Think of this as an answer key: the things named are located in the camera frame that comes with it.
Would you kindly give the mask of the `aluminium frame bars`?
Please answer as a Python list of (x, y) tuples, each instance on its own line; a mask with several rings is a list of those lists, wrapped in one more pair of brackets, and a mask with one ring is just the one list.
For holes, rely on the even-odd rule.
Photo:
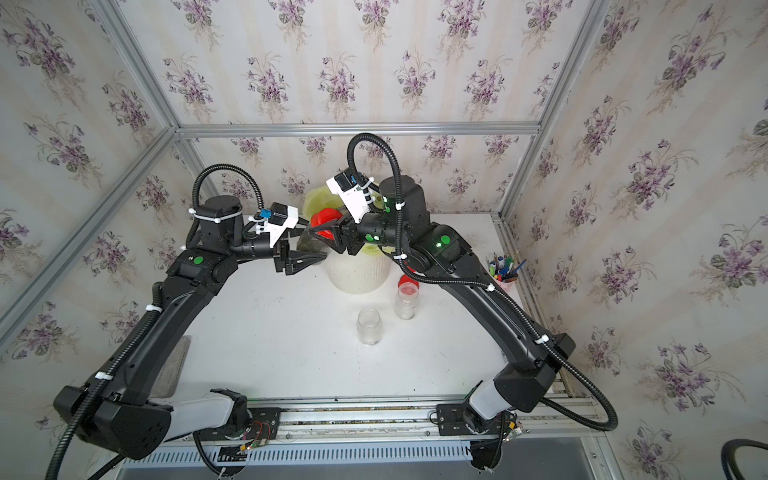
[(565, 56), (560, 75), (550, 91), (541, 117), (536, 121), (499, 122), (368, 122), (368, 123), (256, 123), (185, 125), (173, 112), (169, 100), (161, 92), (138, 40), (131, 31), (125, 15), (115, 1), (94, 1), (91, 4), (102, 20), (118, 54), (128, 66), (129, 73), (147, 94), (151, 106), (159, 113), (165, 127), (141, 152), (83, 223), (70, 234), (63, 245), (49, 258), (42, 271), (33, 278), (11, 303), (1, 317), (1, 344), (7, 346), (21, 332), (33, 307), (40, 302), (74, 267), (77, 257), (87, 249), (138, 187), (140, 181), (156, 166), (163, 155), (177, 148), (190, 171), (197, 174), (203, 167), (200, 155), (193, 151), (194, 138), (317, 137), (350, 136), (369, 131), (380, 135), (426, 136), (453, 134), (459, 136), (483, 133), (529, 135), (535, 141), (543, 139), (546, 129), (553, 126), (559, 108), (565, 104), (579, 70), (587, 57), (591, 43), (602, 25), (610, 6), (607, 1), (591, 1), (579, 21), (571, 46)]

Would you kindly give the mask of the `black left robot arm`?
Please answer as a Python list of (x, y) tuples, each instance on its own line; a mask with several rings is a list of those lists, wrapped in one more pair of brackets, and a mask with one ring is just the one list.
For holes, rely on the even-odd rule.
[[(253, 190), (258, 211), (243, 216), (238, 197), (200, 198), (206, 178), (217, 171), (243, 177)], [(142, 459), (162, 443), (203, 430), (240, 438), (253, 417), (245, 395), (226, 388), (176, 406), (151, 401), (151, 390), (162, 367), (197, 315), (222, 290), (244, 263), (271, 259), (275, 269), (293, 275), (324, 260), (322, 254), (294, 251), (290, 238), (309, 226), (297, 208), (264, 205), (255, 179), (232, 164), (204, 168), (191, 193), (193, 218), (184, 248), (152, 286), (152, 300), (133, 330), (109, 359), (80, 387), (64, 387), (54, 408), (67, 427), (53, 451), (45, 476), (58, 477), (74, 438), (115, 453), (114, 462)]]

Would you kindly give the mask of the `pink pen holder cup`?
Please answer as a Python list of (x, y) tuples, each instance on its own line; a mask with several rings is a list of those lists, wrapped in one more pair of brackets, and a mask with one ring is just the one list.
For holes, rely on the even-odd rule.
[(515, 290), (516, 289), (516, 283), (517, 283), (517, 279), (516, 278), (511, 278), (511, 279), (502, 280), (502, 281), (498, 281), (497, 282), (499, 287), (503, 291), (505, 291), (506, 293), (510, 293), (512, 290)]

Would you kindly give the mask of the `glass tea jar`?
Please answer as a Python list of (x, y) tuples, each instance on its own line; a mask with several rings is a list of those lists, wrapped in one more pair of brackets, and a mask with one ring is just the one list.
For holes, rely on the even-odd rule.
[(383, 321), (375, 308), (362, 309), (356, 321), (358, 340), (367, 346), (378, 344), (383, 336)]

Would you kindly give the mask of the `pens in cup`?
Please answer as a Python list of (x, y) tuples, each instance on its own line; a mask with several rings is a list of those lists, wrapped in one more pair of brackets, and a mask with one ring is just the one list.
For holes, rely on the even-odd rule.
[(499, 283), (515, 282), (526, 265), (526, 259), (519, 260), (511, 255), (497, 255), (486, 261), (489, 274)]

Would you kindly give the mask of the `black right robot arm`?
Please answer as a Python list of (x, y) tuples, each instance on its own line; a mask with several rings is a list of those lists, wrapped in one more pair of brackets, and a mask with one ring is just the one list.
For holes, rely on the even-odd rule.
[[(395, 152), (381, 137), (359, 133), (349, 141), (347, 168), (330, 180), (345, 207), (341, 218), (310, 234), (339, 254), (374, 246), (402, 273), (436, 285), (456, 299), (497, 343), (505, 367), (465, 397), (462, 415), (474, 434), (485, 433), (506, 412), (529, 413), (542, 404), (587, 428), (610, 432), (619, 420), (599, 388), (569, 361), (575, 348), (526, 313), (487, 270), (456, 229), (431, 220), (423, 188), (402, 173)], [(590, 420), (547, 398), (561, 370), (570, 373), (602, 406), (606, 418)]]

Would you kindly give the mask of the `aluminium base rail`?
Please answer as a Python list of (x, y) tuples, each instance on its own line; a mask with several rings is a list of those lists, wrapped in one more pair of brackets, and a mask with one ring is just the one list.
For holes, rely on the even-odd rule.
[(259, 467), (415, 464), (456, 461), (484, 473), (511, 466), (534, 440), (574, 441), (589, 477), (622, 473), (606, 435), (588, 430), (546, 407), (504, 412), (476, 433), (464, 422), (459, 398), (337, 398), (257, 401), (253, 424), (240, 440), (220, 433), (161, 445), (148, 456), (105, 465), (105, 478), (139, 469), (200, 468), (209, 478), (242, 479)]

